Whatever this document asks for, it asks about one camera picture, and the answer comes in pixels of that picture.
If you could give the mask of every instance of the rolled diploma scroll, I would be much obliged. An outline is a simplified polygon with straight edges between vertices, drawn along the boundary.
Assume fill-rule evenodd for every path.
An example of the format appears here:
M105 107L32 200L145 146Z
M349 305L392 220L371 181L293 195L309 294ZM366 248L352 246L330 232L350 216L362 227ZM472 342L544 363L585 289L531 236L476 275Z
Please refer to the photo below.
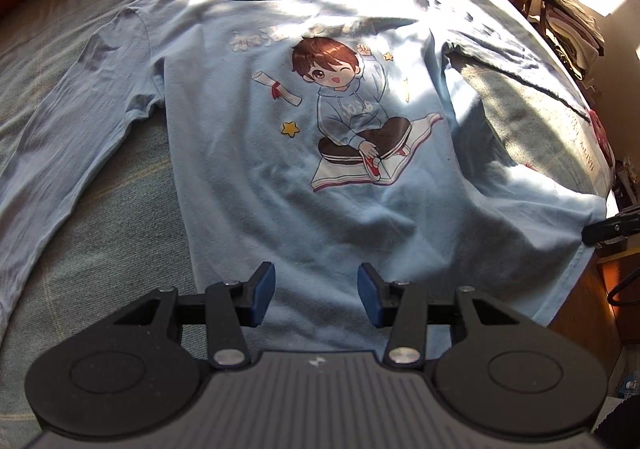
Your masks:
M258 81L258 83L260 84L264 84L265 86L273 87L276 84L276 81L271 79L264 72L256 72L252 76L252 79L254 81ZM287 103L293 104L294 106L298 106L302 102L301 97L298 97L297 95L293 95L291 92L289 92L289 90L287 90L284 86L282 86L279 83L276 87L276 90L280 92L280 95L282 95L283 99L286 100Z

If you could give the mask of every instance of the red shoe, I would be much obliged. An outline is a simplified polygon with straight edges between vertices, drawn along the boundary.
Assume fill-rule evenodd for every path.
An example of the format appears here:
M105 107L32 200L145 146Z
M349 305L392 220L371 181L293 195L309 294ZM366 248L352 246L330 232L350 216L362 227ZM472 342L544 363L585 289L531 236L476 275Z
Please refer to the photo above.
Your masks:
M362 162L364 164L364 169L367 171L367 174L371 177L374 182L380 180L380 169L378 166L380 165L380 159L378 157L369 158L368 156L364 156L360 153L362 157Z

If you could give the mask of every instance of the shirt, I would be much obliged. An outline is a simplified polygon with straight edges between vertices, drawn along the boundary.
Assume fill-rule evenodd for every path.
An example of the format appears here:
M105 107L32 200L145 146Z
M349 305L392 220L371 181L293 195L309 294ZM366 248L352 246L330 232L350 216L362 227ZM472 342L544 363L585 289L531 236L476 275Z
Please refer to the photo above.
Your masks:
M0 176L0 333L82 190L156 107L199 291L275 264L264 323L244 332L254 353L380 353L386 333L356 291L364 261L434 299L473 285L550 321L604 200L514 163L450 67L453 49L584 112L510 36L433 0L124 7L44 98Z

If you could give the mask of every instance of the cartoon boy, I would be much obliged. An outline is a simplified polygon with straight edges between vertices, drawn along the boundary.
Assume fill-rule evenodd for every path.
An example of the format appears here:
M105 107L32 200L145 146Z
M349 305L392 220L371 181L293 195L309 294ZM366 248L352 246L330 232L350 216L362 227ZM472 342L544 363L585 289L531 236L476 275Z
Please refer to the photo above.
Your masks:
M293 71L320 85L318 128L324 135L318 150L334 164L359 164L380 180L380 160L406 156L411 123L391 117L380 105L386 88L385 71L369 47L358 54L331 38L303 38L292 53Z

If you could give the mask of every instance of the mattress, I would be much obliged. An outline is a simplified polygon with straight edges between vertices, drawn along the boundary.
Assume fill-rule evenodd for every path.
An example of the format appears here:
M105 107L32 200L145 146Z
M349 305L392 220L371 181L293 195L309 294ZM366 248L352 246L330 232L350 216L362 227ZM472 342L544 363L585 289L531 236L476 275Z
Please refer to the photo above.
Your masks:
M0 22L0 170L38 103L89 35L133 0L30 0ZM474 8L562 73L562 65L507 0L448 0ZM565 187L606 197L610 173L588 121L549 94L452 55L481 94L510 155ZM238 274L246 279L249 274ZM41 255L0 346L0 447L22 447L39 427L22 383L42 352L150 289L170 283L196 291L180 218L165 116L136 123ZM205 353L200 327L183 345Z

